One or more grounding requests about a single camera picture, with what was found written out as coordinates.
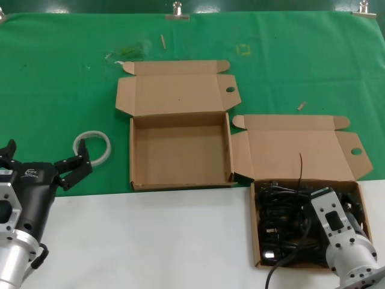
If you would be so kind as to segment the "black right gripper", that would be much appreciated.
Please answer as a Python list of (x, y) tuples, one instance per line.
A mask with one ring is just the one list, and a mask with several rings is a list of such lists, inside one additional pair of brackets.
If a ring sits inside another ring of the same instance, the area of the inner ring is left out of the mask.
[(363, 230), (363, 205), (353, 194), (342, 194), (342, 207), (356, 234), (366, 236)]

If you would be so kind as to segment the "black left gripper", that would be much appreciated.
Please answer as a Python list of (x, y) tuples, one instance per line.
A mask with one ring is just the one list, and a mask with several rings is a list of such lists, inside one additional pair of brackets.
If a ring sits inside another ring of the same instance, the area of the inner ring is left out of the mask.
[(11, 169), (16, 174), (11, 183), (22, 207), (16, 229), (40, 241), (58, 186), (68, 191), (91, 174), (90, 156), (83, 139), (77, 155), (54, 164), (14, 161), (16, 149), (16, 142), (10, 139), (0, 153), (1, 168)]

